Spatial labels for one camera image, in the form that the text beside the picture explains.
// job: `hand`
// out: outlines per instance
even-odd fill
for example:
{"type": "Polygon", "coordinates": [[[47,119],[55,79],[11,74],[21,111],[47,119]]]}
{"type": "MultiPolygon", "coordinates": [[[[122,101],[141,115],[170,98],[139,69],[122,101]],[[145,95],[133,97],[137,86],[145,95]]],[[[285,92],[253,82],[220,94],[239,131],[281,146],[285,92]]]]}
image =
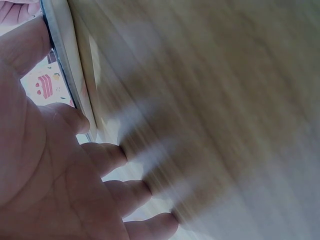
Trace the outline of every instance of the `hand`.
{"type": "Polygon", "coordinates": [[[65,104],[36,106],[20,83],[51,46],[42,18],[0,38],[0,238],[32,240],[167,240],[169,213],[125,222],[151,197],[142,181],[101,177],[124,165],[117,146],[79,145],[88,120],[65,104]]]}
{"type": "Polygon", "coordinates": [[[21,24],[40,10],[39,0],[0,0],[0,24],[21,24]]]}

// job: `palm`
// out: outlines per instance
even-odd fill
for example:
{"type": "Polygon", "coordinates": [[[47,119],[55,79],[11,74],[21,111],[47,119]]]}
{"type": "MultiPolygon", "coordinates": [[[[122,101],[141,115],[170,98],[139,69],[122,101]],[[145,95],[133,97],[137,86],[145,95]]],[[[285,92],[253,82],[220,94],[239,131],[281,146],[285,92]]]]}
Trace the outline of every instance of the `palm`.
{"type": "Polygon", "coordinates": [[[141,181],[101,181],[126,162],[120,149],[110,144],[80,146],[75,135],[88,128],[88,121],[63,104],[38,108],[14,79],[16,71],[23,74],[30,67],[12,66],[0,63],[5,77],[0,79],[0,111],[5,116],[0,120],[0,168],[5,170],[0,171],[0,236],[168,239],[177,227],[170,214],[123,223],[122,217],[147,201],[150,192],[141,181]]]}

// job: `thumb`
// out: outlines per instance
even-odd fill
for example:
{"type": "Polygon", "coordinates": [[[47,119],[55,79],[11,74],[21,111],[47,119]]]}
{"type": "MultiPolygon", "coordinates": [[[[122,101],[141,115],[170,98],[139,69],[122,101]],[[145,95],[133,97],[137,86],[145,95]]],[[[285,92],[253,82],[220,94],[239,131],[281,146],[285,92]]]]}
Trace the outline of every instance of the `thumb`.
{"type": "Polygon", "coordinates": [[[20,77],[27,74],[51,49],[42,17],[37,17],[0,37],[0,58],[20,77]]]}

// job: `pink cake icon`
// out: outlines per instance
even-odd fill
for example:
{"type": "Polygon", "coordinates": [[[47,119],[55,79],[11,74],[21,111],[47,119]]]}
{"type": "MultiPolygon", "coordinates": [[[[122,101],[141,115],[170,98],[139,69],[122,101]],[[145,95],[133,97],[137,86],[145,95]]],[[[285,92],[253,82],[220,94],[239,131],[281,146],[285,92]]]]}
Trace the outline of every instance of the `pink cake icon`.
{"type": "MultiPolygon", "coordinates": [[[[38,90],[37,94],[43,95],[44,99],[51,97],[53,95],[53,89],[52,89],[51,78],[49,77],[49,75],[48,74],[42,75],[42,76],[38,77],[38,80],[41,83],[42,91],[38,90]]],[[[35,86],[38,88],[38,87],[40,87],[40,84],[36,83],[35,86]]]]}

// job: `table surface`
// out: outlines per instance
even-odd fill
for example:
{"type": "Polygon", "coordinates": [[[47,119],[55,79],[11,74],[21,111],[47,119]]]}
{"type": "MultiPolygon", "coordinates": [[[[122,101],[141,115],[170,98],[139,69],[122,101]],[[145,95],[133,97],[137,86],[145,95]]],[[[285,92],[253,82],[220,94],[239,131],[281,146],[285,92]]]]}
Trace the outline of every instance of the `table surface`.
{"type": "Polygon", "coordinates": [[[172,239],[320,238],[320,4],[68,0],[102,139],[172,239]]]}

